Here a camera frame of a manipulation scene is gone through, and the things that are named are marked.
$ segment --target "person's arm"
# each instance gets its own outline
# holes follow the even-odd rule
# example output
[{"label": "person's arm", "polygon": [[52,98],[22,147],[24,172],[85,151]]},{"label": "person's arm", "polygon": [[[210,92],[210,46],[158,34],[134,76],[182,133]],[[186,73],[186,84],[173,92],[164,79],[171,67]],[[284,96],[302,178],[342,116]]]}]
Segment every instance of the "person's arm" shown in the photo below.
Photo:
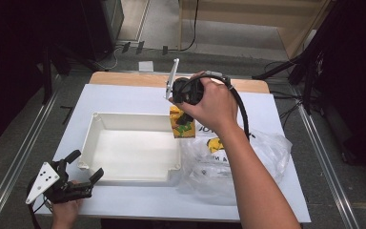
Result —
[{"label": "person's arm", "polygon": [[78,218],[79,209],[83,199],[68,201],[65,203],[54,203],[52,207],[51,229],[71,229]]},{"label": "person's arm", "polygon": [[300,228],[287,200],[238,126],[237,104],[232,94],[225,85],[210,78],[200,80],[205,90],[201,101],[195,106],[175,105],[221,139],[233,173],[243,228]]}]

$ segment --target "plastic bag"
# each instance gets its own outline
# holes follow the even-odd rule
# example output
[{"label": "plastic bag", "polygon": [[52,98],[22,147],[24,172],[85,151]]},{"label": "plastic bag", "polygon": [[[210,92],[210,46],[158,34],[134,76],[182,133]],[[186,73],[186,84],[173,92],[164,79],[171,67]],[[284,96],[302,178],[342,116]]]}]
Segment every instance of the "plastic bag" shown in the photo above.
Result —
[{"label": "plastic bag", "polygon": [[[222,205],[235,205],[234,182],[228,157],[217,135],[196,124],[196,137],[181,139],[182,189],[195,190],[198,198]],[[251,145],[276,183],[283,177],[293,144],[279,134],[251,129]]]}]

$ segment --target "person's left hand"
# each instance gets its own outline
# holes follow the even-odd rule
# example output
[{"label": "person's left hand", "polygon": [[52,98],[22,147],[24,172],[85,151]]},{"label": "person's left hand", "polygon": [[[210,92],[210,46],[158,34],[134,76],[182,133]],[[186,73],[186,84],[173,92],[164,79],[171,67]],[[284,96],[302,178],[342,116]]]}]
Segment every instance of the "person's left hand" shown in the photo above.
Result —
[{"label": "person's left hand", "polygon": [[72,228],[75,223],[83,199],[54,203],[52,205],[52,229]]}]

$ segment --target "metal frame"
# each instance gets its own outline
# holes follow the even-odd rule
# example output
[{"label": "metal frame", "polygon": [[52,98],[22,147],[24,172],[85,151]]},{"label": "metal frame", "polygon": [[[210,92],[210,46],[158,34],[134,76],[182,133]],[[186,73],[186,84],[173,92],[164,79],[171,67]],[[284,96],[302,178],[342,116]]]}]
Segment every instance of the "metal frame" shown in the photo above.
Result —
[{"label": "metal frame", "polygon": [[2,209],[9,198],[10,192],[14,187],[15,182],[20,176],[24,165],[31,153],[31,149],[34,145],[35,140],[38,138],[42,127],[44,126],[50,112],[52,109],[52,105],[55,102],[55,99],[58,95],[59,85],[61,83],[61,77],[58,74],[54,81],[54,88],[55,91],[52,94],[52,97],[47,101],[45,105],[43,105],[34,119],[28,134],[26,135],[25,139],[23,140],[22,145],[20,146],[17,155],[13,159],[13,163],[9,167],[5,177],[3,178],[0,184],[0,214]]},{"label": "metal frame", "polygon": [[[294,95],[301,95],[298,88],[294,86],[290,87]],[[345,227],[347,229],[360,228],[356,216],[353,212],[351,203],[347,198],[347,195],[344,192],[339,179],[337,178],[335,169],[331,163],[331,160],[329,159],[325,147],[323,146],[322,140],[320,139],[319,133],[317,132],[312,116],[306,113],[302,105],[298,107],[298,110],[301,115],[302,121],[304,122],[305,129],[307,130],[308,135],[312,141],[317,159],[319,160],[320,163],[320,167],[322,168],[323,174],[326,177],[329,188],[335,199],[335,204],[343,219]]]}]

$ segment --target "person's hand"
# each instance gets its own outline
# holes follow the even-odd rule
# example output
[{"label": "person's hand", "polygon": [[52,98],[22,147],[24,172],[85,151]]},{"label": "person's hand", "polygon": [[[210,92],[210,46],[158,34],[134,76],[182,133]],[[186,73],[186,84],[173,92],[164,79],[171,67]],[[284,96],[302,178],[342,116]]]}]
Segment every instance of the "person's hand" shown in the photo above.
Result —
[{"label": "person's hand", "polygon": [[204,86],[204,94],[198,104],[191,105],[183,102],[174,105],[218,135],[233,126],[237,126],[237,103],[228,88],[208,77],[200,78],[200,80]]},{"label": "person's hand", "polygon": [[69,229],[78,217],[82,199],[52,205],[52,229]]}]

